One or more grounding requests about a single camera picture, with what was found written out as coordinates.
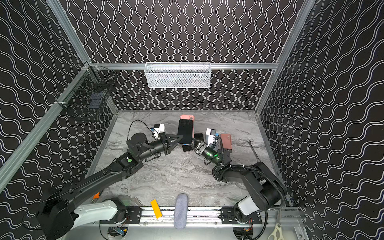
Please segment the black phone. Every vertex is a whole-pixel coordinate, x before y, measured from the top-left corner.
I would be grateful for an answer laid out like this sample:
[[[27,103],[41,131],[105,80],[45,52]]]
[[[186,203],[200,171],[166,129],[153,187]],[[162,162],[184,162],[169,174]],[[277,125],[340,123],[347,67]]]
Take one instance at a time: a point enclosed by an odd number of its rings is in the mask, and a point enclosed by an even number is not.
[[[194,151],[194,146],[192,144],[190,145],[182,145],[182,149],[184,152]]]
[[[183,136],[179,141],[180,145],[190,145],[194,134],[194,121],[190,119],[180,119],[178,125],[178,135]]]

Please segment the light blue phone case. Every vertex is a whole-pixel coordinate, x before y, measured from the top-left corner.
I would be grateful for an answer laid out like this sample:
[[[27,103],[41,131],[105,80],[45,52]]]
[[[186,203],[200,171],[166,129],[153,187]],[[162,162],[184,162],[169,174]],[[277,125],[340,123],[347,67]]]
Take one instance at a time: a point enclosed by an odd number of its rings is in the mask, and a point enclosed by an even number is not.
[[[215,151],[217,151],[220,148],[220,140],[219,140],[219,138],[220,138],[220,136],[216,135],[215,139],[214,139],[214,142],[213,142],[213,145],[212,145],[212,147],[213,147],[213,149]]]

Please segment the pink phone case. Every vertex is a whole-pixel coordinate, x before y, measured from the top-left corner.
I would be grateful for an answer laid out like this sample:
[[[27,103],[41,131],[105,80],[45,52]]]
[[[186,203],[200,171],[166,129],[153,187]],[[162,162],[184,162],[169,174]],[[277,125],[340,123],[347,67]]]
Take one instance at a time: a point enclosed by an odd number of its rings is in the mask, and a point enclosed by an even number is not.
[[[193,115],[181,115],[180,119],[193,121],[193,131],[195,131],[195,116],[193,116]]]
[[[232,136],[230,134],[220,134],[223,148],[232,151]]]

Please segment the black phone taken from case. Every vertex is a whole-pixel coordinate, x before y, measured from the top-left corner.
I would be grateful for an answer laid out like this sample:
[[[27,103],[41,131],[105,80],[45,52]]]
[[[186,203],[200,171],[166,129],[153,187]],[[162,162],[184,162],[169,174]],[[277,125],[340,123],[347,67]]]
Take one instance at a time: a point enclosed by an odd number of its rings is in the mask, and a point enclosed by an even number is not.
[[[205,135],[202,134],[202,133],[195,133],[194,134],[194,139],[195,140],[204,141],[204,137],[205,137]]]

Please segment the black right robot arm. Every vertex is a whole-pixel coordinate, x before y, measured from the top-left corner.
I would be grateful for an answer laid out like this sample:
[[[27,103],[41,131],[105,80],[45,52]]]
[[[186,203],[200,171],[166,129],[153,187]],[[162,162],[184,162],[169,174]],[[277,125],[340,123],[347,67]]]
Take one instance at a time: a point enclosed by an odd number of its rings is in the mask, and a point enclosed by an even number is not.
[[[248,166],[233,165],[228,150],[215,151],[200,140],[194,140],[193,148],[209,164],[215,164],[212,175],[217,182],[236,182],[246,187],[248,195],[234,205],[231,220],[245,223],[253,213],[287,205],[287,191],[282,182],[263,162]]]

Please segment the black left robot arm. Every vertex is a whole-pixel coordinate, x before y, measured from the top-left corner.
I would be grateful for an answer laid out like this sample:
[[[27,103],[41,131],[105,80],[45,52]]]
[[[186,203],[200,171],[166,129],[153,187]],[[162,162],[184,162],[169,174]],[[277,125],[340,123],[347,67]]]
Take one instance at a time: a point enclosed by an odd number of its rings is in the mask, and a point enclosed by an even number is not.
[[[44,190],[36,218],[46,239],[56,240],[69,232],[80,218],[75,210],[85,200],[134,175],[145,160],[170,154],[182,139],[181,135],[159,133],[158,140],[150,143],[144,133],[136,133],[127,140],[128,150],[103,170],[76,184]]]

